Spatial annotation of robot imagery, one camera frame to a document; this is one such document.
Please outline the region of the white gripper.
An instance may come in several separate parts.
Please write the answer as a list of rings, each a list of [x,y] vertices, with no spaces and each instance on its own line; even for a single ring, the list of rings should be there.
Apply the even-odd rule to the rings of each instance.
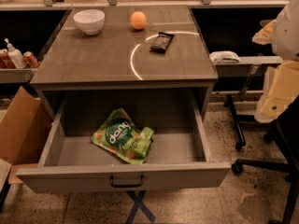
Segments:
[[[268,22],[253,36],[252,41],[260,45],[271,44],[275,24],[276,20]],[[285,61],[274,70],[274,77],[260,112],[268,118],[276,119],[298,95],[299,62]]]

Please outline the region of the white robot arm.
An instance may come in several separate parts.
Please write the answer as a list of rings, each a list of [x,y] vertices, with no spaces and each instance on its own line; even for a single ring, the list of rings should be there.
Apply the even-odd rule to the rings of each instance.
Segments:
[[[254,35],[257,44],[270,44],[283,62],[265,73],[263,95],[254,118],[262,123],[276,119],[299,95],[299,0],[291,0],[278,16]]]

